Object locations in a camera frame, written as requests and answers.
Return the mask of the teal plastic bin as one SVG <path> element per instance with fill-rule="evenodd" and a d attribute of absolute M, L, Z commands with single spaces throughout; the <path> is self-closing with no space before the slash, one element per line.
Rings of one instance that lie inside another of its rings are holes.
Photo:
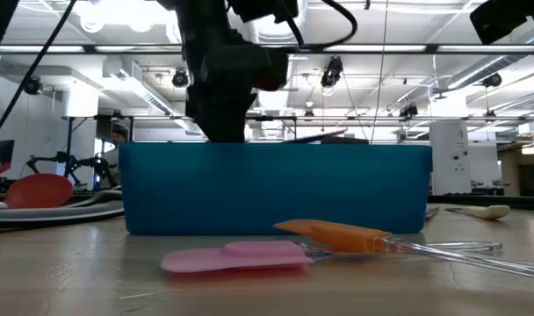
<path fill-rule="evenodd" d="M 273 235 L 290 219 L 418 233 L 428 146 L 128 143 L 119 150 L 133 235 Z"/>

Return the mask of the person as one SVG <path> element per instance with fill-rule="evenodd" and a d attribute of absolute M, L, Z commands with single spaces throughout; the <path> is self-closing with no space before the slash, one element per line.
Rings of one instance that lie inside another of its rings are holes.
<path fill-rule="evenodd" d="M 105 160 L 108 164 L 109 172 L 102 182 L 103 188 L 112 188 L 120 185 L 119 175 L 119 146 L 126 143 L 127 134 L 123 128 L 115 129 L 112 132 L 112 144 L 114 148 L 105 152 Z"/>

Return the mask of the grey spoon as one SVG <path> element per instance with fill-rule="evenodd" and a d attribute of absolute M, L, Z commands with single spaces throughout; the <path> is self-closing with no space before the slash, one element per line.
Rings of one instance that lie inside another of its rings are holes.
<path fill-rule="evenodd" d="M 103 190 L 82 202 L 55 208 L 0 209 L 0 221 L 18 222 L 72 219 L 91 215 L 103 215 L 111 211 L 123 211 L 123 198 L 120 190 Z"/>

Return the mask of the white pillar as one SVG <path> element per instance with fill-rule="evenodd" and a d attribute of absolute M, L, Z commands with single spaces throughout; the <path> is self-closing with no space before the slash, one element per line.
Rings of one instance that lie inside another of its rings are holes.
<path fill-rule="evenodd" d="M 467 123 L 464 120 L 434 121 L 429 128 L 429 140 L 432 147 L 433 194 L 470 193 Z"/>

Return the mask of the cream handled knife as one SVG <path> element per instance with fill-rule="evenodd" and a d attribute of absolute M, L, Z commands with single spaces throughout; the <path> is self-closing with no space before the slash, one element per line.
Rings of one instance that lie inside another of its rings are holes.
<path fill-rule="evenodd" d="M 463 213 L 480 219 L 498 220 L 506 217 L 511 213 L 511 208 L 507 205 L 490 205 L 490 206 L 459 206 L 446 207 L 446 211 Z"/>

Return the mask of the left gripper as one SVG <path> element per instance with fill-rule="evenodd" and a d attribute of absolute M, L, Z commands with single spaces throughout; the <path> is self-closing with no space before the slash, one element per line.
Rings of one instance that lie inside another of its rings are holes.
<path fill-rule="evenodd" d="M 287 82 L 288 54 L 262 47 L 234 29 L 224 8 L 180 8 L 178 26 L 191 83 L 185 114 L 211 142 L 244 142 L 253 89 L 275 91 Z"/>

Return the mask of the orange spatula clear handle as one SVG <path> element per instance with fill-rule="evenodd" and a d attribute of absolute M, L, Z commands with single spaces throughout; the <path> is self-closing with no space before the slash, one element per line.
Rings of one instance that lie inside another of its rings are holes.
<path fill-rule="evenodd" d="M 278 230 L 307 236 L 332 254 L 421 255 L 534 278 L 533 263 L 491 256 L 492 252 L 502 249 L 501 244 L 494 242 L 421 244 L 395 237 L 391 233 L 378 229 L 317 219 L 291 219 L 277 223 L 274 227 Z"/>

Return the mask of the red spoon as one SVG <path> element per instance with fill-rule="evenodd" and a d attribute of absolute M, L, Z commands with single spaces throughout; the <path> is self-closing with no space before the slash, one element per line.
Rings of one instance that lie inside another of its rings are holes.
<path fill-rule="evenodd" d="M 64 176 L 33 174 L 17 180 L 8 189 L 4 202 L 10 209 L 54 208 L 64 205 L 73 189 Z"/>

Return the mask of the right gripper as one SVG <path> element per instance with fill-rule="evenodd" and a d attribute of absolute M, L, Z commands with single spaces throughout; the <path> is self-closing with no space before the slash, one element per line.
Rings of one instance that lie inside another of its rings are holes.
<path fill-rule="evenodd" d="M 528 18 L 534 20 L 534 0 L 487 0 L 469 18 L 480 42 L 490 45 L 512 33 Z"/>

